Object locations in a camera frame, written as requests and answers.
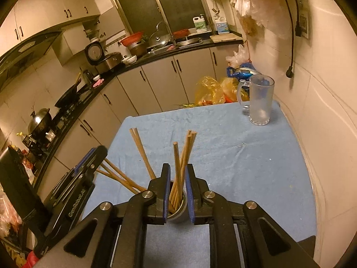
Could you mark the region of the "wooden chopstick two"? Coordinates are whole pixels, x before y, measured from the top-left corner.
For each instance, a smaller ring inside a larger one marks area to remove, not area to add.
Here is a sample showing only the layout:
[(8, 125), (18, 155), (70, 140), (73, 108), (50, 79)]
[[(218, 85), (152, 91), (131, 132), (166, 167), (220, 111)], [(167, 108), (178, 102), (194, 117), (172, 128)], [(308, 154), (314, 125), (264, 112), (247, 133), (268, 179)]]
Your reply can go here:
[(139, 184), (137, 184), (136, 182), (134, 182), (133, 180), (131, 180), (124, 172), (122, 172), (116, 165), (114, 165), (111, 161), (109, 161), (108, 159), (104, 159), (104, 161), (113, 169), (115, 170), (119, 176), (121, 176), (132, 188), (143, 192), (144, 190), (146, 190), (146, 188), (140, 186)]

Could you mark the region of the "wooden chopstick four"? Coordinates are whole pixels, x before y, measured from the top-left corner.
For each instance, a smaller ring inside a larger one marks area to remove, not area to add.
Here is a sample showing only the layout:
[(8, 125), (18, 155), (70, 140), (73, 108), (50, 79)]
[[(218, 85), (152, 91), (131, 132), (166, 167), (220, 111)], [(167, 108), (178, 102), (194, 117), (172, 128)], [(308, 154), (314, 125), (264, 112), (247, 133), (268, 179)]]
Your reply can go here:
[(122, 186), (124, 186), (125, 188), (127, 188), (127, 190), (131, 191), (133, 194), (138, 194), (139, 192), (134, 189), (127, 181), (120, 179), (119, 177), (114, 176), (113, 174), (109, 173), (109, 172), (105, 172), (102, 170), (95, 170), (96, 172), (102, 174), (103, 176), (106, 176), (116, 182), (119, 182)]

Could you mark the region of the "wooden chopstick five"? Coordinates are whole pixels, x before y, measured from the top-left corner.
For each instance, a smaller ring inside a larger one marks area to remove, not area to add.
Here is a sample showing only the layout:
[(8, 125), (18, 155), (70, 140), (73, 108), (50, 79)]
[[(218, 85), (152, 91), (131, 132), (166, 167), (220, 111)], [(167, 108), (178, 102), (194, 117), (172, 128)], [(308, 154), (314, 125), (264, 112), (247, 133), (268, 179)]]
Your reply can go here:
[(135, 134), (135, 138), (137, 140), (137, 144), (139, 146), (138, 147), (139, 153), (142, 156), (142, 159), (143, 159), (143, 161), (145, 163), (146, 169), (148, 170), (148, 174), (149, 174), (151, 179), (155, 179), (156, 175), (155, 175), (154, 171), (152, 170), (152, 167), (151, 167), (151, 165), (149, 163), (149, 160), (148, 160), (148, 157), (146, 155), (145, 149), (143, 147), (139, 132), (138, 132), (137, 128), (134, 128), (133, 131), (134, 131), (134, 134)]

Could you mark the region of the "wooden chopstick one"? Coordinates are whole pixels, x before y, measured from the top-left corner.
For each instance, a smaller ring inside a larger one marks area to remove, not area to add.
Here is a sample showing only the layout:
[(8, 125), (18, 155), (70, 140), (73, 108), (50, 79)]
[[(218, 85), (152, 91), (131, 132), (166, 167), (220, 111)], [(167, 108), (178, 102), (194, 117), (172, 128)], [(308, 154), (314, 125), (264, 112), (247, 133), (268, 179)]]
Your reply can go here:
[(139, 151), (139, 153), (140, 153), (140, 155), (141, 155), (141, 157), (143, 159), (143, 162), (144, 162), (144, 164), (146, 166), (146, 169), (148, 171), (150, 179), (155, 179), (156, 175), (155, 175), (154, 171), (152, 170), (152, 167), (151, 167), (151, 165), (150, 165), (150, 163), (148, 161), (148, 157), (146, 155), (146, 152), (145, 152), (145, 149), (143, 147), (143, 144), (142, 144), (142, 141), (141, 141), (141, 138), (139, 136), (139, 132), (138, 132), (137, 128), (130, 128), (129, 132), (131, 133), (131, 136), (132, 136), (132, 138), (133, 138), (133, 140), (135, 142), (135, 145), (136, 145), (136, 147), (137, 147), (137, 149), (138, 149), (138, 151)]

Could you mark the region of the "wooden chopstick seven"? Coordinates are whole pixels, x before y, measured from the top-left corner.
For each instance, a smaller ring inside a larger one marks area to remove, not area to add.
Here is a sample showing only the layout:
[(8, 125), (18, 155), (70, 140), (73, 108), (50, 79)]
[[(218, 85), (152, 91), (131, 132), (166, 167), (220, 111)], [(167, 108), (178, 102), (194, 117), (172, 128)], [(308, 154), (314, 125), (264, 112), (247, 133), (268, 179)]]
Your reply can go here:
[(177, 196), (177, 187), (180, 183), (180, 156), (179, 156), (179, 146), (177, 142), (173, 143), (174, 147), (174, 159), (175, 159), (175, 186), (172, 187), (173, 192), (173, 207), (177, 209), (176, 196)]

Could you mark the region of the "wooden chopstick three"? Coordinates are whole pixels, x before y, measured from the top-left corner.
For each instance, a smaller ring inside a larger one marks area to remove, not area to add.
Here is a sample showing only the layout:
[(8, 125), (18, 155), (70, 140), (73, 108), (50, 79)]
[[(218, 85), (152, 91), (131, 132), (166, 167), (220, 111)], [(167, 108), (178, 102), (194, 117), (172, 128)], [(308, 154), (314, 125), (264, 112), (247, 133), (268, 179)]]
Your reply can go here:
[(107, 174), (109, 174), (111, 176), (112, 179), (115, 179), (116, 181), (118, 181), (120, 184), (122, 184), (123, 186), (125, 186), (125, 188), (127, 188), (128, 190), (130, 190), (132, 193), (134, 194), (138, 194), (139, 190), (132, 187), (129, 182), (123, 178), (120, 178), (119, 176), (117, 176), (114, 172), (112, 172), (108, 167), (106, 167), (103, 163), (100, 164), (100, 166), (106, 171)]

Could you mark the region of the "kitchen faucet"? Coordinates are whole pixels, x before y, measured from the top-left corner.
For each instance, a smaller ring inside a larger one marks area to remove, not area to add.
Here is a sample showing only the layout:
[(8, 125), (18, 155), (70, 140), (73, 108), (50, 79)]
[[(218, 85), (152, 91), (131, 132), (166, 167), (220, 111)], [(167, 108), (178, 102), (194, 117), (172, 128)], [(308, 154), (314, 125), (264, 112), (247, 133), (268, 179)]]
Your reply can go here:
[(161, 21), (156, 25), (156, 30), (163, 30), (165, 31), (168, 36), (169, 36), (169, 41), (173, 44), (174, 47), (177, 46), (177, 43), (175, 41), (173, 32), (167, 22)]

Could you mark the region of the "black chopstick holder cup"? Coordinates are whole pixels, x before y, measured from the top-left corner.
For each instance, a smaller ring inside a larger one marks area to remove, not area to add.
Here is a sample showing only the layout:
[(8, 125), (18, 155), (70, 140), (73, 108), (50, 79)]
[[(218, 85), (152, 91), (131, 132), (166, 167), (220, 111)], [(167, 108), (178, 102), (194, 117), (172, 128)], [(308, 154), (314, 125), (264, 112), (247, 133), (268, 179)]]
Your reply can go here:
[(183, 199), (179, 205), (179, 208), (174, 212), (170, 211), (171, 203), (169, 201), (169, 193), (171, 192), (173, 183), (174, 183), (173, 181), (170, 181), (168, 191), (165, 194), (166, 222), (172, 224), (180, 224), (189, 219), (188, 204), (186, 200), (186, 194), (183, 193)]

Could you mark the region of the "blue towel table cover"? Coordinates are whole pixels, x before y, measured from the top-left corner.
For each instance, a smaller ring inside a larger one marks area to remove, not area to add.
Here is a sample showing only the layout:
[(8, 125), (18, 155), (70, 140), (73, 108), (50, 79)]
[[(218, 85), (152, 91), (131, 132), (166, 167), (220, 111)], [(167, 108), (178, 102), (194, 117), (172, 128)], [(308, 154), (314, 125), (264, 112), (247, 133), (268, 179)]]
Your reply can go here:
[[(171, 165), (172, 144), (183, 147), (188, 130), (197, 136), (189, 158), (197, 177), (227, 200), (256, 201), (295, 241), (316, 236), (315, 200), (302, 151), (282, 114), (273, 103), (266, 126), (256, 126), (238, 103), (211, 105), (126, 118), (117, 132), (108, 159), (139, 185), (149, 176), (129, 133), (137, 128), (152, 169), (160, 175)], [(86, 217), (101, 202), (113, 205), (133, 196), (119, 182), (98, 174), (83, 212)], [(189, 220), (148, 226), (144, 267), (210, 267), (209, 227)]]

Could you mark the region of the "steel pot with lid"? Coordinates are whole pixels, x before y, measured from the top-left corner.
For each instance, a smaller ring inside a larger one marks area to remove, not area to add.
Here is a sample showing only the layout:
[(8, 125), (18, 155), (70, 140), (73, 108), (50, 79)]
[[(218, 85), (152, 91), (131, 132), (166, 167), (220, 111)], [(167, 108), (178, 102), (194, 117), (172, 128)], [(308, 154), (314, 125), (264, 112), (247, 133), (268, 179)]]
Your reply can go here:
[(28, 134), (35, 140), (45, 136), (52, 124), (52, 116), (49, 108), (42, 108), (38, 112), (33, 111), (31, 121), (28, 124)]

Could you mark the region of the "black phone on table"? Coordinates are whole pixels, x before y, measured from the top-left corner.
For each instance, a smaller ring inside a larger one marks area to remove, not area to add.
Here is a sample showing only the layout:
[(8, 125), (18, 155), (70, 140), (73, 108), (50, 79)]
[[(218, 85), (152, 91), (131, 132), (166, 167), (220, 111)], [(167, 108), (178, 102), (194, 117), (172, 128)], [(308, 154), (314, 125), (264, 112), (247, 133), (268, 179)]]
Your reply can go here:
[(311, 257), (314, 257), (316, 236), (312, 235), (298, 242), (299, 246)]

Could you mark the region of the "frosted glass mug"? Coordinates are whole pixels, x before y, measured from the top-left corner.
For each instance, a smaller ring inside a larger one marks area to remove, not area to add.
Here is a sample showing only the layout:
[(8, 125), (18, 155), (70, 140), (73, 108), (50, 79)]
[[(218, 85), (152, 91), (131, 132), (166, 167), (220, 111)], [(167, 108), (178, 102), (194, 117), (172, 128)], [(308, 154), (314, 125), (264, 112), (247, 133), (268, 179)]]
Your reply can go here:
[[(270, 121), (275, 81), (270, 76), (254, 74), (249, 80), (241, 80), (237, 87), (237, 100), (249, 120), (258, 126), (267, 125)], [(249, 100), (244, 102), (241, 90), (249, 90)]]

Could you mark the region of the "yellow plastic bag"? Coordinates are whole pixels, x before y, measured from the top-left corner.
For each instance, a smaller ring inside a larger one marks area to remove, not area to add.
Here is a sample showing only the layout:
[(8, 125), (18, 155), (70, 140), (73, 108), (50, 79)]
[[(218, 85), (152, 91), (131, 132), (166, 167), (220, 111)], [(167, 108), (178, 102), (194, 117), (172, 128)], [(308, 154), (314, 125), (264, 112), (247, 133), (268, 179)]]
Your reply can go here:
[(195, 101), (199, 106), (237, 102), (239, 80), (225, 77), (219, 81), (211, 76), (202, 77), (195, 86)]

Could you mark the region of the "black wok pan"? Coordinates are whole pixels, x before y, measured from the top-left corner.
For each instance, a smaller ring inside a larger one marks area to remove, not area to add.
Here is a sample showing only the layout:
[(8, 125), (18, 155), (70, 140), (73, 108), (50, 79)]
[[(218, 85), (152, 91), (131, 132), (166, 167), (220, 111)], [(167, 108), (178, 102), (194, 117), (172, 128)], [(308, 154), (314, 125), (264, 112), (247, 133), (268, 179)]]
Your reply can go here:
[(64, 108), (75, 101), (77, 97), (77, 86), (81, 82), (81, 72), (78, 73), (75, 83), (58, 99), (56, 108)]

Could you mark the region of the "black range hood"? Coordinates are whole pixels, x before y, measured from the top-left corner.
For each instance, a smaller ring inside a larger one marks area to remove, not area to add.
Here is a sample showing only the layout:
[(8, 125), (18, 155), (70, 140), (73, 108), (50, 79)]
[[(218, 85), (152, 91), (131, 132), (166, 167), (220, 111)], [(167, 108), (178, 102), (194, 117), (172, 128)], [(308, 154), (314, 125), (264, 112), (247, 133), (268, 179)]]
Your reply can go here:
[(43, 57), (61, 31), (38, 33), (1, 56), (1, 91), (26, 68)]

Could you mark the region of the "rice cooker open lid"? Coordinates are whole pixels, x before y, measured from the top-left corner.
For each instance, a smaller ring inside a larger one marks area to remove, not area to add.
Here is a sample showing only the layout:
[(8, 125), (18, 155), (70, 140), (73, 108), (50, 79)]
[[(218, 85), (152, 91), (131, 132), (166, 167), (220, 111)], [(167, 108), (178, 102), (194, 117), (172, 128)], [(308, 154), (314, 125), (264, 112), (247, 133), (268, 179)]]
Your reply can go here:
[(99, 41), (94, 41), (85, 47), (85, 56), (98, 74), (114, 71), (114, 69), (124, 66), (123, 55), (120, 52), (105, 54)]

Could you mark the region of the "glass pot lid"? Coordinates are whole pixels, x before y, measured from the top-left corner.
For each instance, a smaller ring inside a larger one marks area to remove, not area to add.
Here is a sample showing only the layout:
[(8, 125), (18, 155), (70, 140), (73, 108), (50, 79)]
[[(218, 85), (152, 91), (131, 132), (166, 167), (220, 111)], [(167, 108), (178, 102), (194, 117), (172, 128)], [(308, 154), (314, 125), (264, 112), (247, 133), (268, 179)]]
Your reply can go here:
[(156, 31), (150, 36), (148, 44), (152, 48), (160, 48), (166, 46), (169, 41), (169, 34), (164, 31)]

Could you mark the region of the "red plastic basin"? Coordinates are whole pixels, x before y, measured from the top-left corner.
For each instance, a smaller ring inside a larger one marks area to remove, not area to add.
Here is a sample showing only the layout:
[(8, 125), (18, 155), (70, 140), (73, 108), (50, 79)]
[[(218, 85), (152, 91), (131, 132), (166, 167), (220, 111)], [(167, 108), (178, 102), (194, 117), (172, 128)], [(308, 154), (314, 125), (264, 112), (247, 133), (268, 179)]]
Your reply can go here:
[(137, 33), (134, 33), (126, 38), (123, 38), (120, 43), (125, 46), (125, 47), (129, 47), (131, 44), (138, 42), (142, 39), (143, 37), (143, 32), (139, 31)]

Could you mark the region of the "wooden cutting board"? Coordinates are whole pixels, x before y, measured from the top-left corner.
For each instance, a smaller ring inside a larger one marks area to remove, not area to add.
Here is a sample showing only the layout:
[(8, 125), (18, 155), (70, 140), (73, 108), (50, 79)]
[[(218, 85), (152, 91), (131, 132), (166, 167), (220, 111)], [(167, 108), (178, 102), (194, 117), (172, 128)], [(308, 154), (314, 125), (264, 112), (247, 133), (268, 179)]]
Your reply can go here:
[(242, 41), (242, 37), (234, 33), (224, 33), (210, 36), (213, 43), (230, 42), (230, 41)]

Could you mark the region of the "blue label detergent jug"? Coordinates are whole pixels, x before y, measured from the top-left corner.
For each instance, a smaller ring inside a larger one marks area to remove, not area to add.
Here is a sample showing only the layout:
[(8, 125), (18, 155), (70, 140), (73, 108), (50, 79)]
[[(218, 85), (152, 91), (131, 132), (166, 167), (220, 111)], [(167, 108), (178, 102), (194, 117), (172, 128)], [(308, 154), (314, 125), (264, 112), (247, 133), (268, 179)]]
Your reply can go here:
[(230, 32), (228, 22), (224, 16), (216, 16), (215, 17), (215, 26), (217, 28), (217, 33), (219, 35)]

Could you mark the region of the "green label detergent jug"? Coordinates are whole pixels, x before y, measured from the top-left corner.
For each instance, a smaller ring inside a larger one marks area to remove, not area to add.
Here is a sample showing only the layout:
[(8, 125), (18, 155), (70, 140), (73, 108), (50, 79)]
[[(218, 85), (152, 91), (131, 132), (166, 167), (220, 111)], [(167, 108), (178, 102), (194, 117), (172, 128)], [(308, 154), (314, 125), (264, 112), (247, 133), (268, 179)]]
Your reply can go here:
[(208, 30), (204, 14), (201, 14), (200, 16), (193, 17), (192, 20), (193, 20), (195, 29), (198, 33), (203, 33)]

